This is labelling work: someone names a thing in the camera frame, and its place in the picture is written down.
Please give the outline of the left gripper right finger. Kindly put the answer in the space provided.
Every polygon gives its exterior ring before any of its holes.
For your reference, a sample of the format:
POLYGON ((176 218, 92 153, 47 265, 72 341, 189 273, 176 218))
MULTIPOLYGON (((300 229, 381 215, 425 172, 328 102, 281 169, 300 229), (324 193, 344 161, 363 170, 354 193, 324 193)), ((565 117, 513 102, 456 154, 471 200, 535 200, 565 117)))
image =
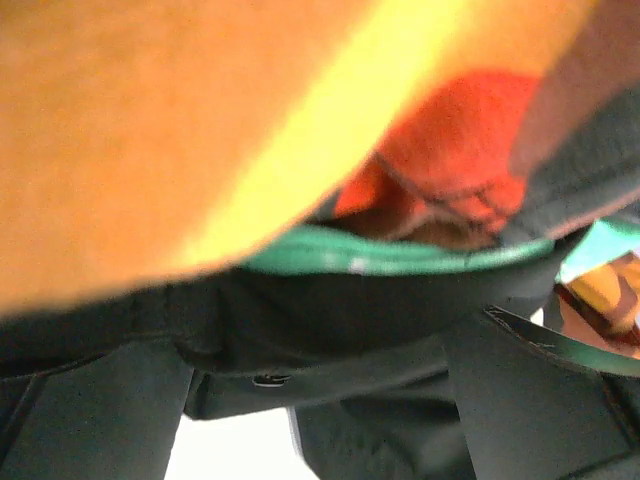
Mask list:
POLYGON ((479 479, 636 479, 639 413, 608 377, 563 365, 489 308, 444 336, 479 479))

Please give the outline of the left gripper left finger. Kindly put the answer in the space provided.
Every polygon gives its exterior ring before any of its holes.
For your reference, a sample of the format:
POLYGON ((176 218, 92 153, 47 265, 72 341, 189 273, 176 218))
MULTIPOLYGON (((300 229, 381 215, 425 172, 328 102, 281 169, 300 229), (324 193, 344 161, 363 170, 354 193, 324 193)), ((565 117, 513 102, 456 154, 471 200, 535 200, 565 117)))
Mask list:
POLYGON ((192 376, 152 342, 34 379, 1 428, 2 478, 164 478, 192 376))

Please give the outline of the black cloth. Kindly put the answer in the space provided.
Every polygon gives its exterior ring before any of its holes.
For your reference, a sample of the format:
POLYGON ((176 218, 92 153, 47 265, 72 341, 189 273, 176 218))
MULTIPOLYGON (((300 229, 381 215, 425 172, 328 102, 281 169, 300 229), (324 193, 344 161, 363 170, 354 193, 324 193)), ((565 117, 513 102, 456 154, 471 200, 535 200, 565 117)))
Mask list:
MULTIPOLYGON (((168 343, 193 369, 182 416, 217 420, 289 410, 303 458, 323 479, 479 479, 443 336, 498 308, 525 320, 559 308, 560 255, 456 274, 273 275, 234 267, 164 281, 1 328, 1 428, 36 378, 134 343, 168 343)), ((565 322, 520 334, 563 365, 611 380, 639 413, 632 363, 566 336, 565 322)))

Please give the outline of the orange yellow brown camouflage cloth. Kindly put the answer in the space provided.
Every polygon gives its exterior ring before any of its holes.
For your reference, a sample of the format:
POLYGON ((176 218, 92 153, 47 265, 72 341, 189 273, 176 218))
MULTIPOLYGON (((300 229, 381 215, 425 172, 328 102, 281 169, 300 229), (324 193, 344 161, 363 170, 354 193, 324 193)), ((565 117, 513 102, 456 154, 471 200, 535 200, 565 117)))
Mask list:
POLYGON ((639 195, 635 1, 5 1, 1 328, 319 226, 454 252, 639 195))

